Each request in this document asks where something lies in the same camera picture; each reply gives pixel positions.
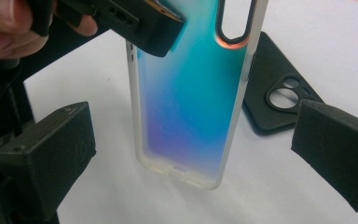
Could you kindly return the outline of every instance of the gradient phone case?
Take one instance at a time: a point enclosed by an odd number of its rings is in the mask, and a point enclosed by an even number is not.
[[[137,159],[153,171],[214,189],[226,166],[267,0],[252,1],[246,32],[235,39],[221,31],[222,0],[159,2],[185,25],[164,58],[127,42]]]

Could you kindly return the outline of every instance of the blue gradient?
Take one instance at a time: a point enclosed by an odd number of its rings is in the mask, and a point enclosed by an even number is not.
[[[246,46],[218,43],[217,0],[161,2],[186,24],[166,57],[138,51],[144,153],[217,178]]]

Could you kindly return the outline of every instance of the phone case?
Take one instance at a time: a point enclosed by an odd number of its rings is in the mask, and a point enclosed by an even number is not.
[[[222,0],[159,2],[185,24],[164,58],[127,42],[136,156],[153,171],[214,189],[224,173],[268,1],[252,1],[246,32],[235,39],[221,31]]]

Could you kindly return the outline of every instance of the white table surface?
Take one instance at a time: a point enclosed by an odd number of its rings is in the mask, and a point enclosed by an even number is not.
[[[358,2],[270,0],[263,31],[326,103],[358,117]],[[36,120],[90,105],[97,155],[63,200],[61,223],[358,224],[358,213],[290,149],[293,130],[257,136],[243,113],[218,189],[145,169],[135,159],[125,41],[113,32],[25,84]]]

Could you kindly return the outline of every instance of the finger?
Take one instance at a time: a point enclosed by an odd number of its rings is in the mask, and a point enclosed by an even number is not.
[[[0,50],[0,59],[16,59],[29,56],[42,49],[47,41],[48,37],[43,36],[16,49],[2,49]]]
[[[32,31],[20,35],[10,35],[0,32],[0,50],[16,49],[33,42],[40,36]]]
[[[0,0],[0,32],[24,33],[32,22],[32,11],[26,0]]]
[[[74,25],[68,23],[68,25],[78,34],[84,35],[84,36],[91,36],[95,35],[98,31],[98,25],[97,22],[91,17],[83,15],[81,22],[78,27],[75,27]]]

